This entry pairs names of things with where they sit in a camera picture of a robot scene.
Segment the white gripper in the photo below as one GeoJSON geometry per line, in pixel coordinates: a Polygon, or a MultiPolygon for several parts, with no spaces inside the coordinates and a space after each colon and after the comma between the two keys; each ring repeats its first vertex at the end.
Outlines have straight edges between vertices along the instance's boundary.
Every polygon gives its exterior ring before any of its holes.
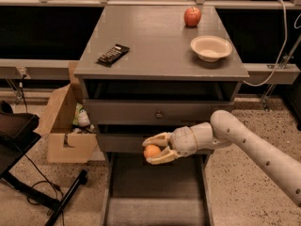
{"type": "Polygon", "coordinates": [[[167,147],[158,155],[146,158],[147,162],[152,165],[165,164],[174,161],[178,157],[187,157],[197,151],[197,141],[193,131],[187,127],[177,128],[171,134],[168,132],[148,137],[142,142],[143,147],[156,145],[167,147]],[[172,150],[167,147],[170,141],[172,150]]]}

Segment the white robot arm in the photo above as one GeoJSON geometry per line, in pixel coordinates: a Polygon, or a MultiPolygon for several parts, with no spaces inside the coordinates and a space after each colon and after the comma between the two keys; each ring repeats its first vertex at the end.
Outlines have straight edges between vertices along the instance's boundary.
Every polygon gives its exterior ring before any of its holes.
{"type": "Polygon", "coordinates": [[[143,147],[161,146],[147,158],[152,165],[165,164],[201,150],[237,145],[297,205],[301,206],[301,163],[247,129],[225,110],[216,110],[209,122],[184,126],[145,139],[143,147]]]}

